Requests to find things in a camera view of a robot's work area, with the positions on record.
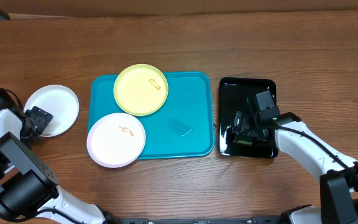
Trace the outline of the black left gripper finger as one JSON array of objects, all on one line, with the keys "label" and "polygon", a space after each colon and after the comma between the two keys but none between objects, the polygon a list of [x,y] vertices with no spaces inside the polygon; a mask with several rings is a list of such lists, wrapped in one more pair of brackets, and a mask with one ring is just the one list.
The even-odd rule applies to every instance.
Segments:
[{"label": "black left gripper finger", "polygon": [[44,111],[43,109],[34,106],[31,109],[31,115],[32,115],[32,119],[34,121],[38,121],[38,122],[51,122],[51,120],[53,119],[53,115]]},{"label": "black left gripper finger", "polygon": [[36,119],[35,120],[35,124],[36,124],[36,129],[35,129],[35,133],[40,136],[46,129],[46,127],[49,125],[50,120],[44,120],[44,119]]}]

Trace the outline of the green yellow sponge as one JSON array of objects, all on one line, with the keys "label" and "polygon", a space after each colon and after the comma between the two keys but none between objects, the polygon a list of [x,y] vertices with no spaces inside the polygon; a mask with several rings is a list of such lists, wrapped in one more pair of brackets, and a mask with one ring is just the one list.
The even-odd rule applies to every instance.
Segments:
[{"label": "green yellow sponge", "polygon": [[236,139],[234,142],[236,144],[241,144],[243,146],[251,146],[252,142],[253,142],[253,139],[252,138],[250,138],[250,139]]}]

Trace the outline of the white plate with pink rim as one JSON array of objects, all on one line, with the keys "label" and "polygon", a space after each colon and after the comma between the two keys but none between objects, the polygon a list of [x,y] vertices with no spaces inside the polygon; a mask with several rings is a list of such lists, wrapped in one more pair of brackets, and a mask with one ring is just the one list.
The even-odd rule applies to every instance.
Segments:
[{"label": "white plate with pink rim", "polygon": [[97,164],[120,168],[140,156],[145,142],[145,129],[136,117],[127,113],[112,113],[94,123],[87,135],[86,147]]}]

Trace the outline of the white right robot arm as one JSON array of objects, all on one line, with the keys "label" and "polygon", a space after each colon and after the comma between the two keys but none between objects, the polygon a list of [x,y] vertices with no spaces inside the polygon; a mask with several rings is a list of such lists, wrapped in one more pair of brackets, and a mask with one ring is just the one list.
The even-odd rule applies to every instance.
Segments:
[{"label": "white right robot arm", "polygon": [[317,137],[297,115],[236,111],[233,132],[235,140],[266,143],[288,154],[319,182],[320,206],[287,210],[278,223],[358,223],[358,160]]}]

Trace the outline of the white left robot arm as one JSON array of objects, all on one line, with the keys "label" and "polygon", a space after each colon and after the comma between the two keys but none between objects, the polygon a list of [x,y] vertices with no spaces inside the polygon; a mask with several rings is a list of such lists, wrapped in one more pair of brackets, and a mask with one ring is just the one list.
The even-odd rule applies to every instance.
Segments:
[{"label": "white left robot arm", "polygon": [[109,212],[63,190],[54,171],[28,147],[52,118],[38,107],[0,107],[0,218],[13,223],[33,218],[115,223]]}]

